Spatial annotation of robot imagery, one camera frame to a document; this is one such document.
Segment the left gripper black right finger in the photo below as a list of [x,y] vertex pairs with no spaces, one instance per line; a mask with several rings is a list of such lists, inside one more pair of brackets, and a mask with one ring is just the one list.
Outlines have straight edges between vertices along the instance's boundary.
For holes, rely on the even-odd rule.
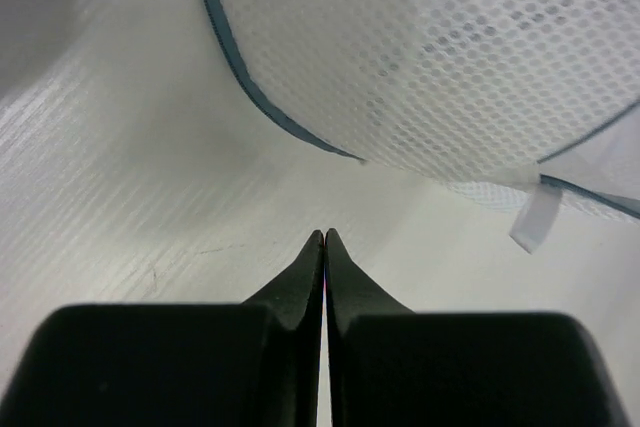
[[417,313],[350,257],[324,271],[337,426],[626,426],[588,330],[556,312]]

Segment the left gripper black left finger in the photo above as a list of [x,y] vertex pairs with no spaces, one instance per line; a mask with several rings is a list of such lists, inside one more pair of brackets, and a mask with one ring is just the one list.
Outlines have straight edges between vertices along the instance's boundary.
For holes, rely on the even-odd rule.
[[312,426],[324,239],[237,304],[85,304],[34,332],[5,426]]

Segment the white mesh bag blue zipper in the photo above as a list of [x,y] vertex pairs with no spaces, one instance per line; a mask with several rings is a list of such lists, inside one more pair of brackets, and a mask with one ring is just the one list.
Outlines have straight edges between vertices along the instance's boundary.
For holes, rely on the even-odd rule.
[[639,0],[203,0],[254,106],[323,151],[519,212],[639,217]]

